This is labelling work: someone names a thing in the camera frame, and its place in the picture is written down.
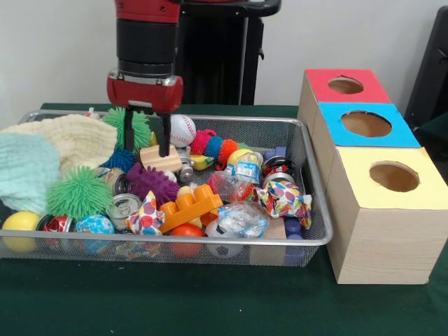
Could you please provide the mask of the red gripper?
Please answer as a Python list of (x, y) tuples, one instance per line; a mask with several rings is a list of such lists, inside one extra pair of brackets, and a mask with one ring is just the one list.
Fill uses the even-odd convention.
[[(173, 75), (167, 78), (144, 78), (125, 75), (118, 69), (113, 69), (108, 74), (106, 89), (109, 101), (114, 106), (151, 108), (154, 112), (161, 113), (162, 140), (159, 155), (167, 157), (171, 138), (170, 114), (181, 105), (182, 77)], [(133, 117), (133, 110), (125, 109), (124, 146), (130, 153), (134, 152)]]

